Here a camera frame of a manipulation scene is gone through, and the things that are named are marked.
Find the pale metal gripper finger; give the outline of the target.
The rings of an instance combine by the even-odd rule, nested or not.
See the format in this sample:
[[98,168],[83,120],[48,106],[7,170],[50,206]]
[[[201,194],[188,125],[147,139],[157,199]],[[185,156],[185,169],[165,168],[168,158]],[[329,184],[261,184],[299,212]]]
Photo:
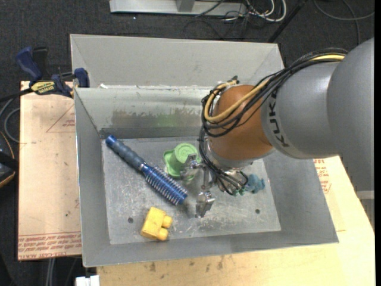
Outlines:
[[188,155],[180,171],[180,179],[183,181],[191,181],[197,173],[197,168],[197,155],[195,153]]
[[215,202],[215,197],[211,191],[200,192],[196,197],[196,218],[202,218],[206,215],[206,212],[211,210],[212,205]]

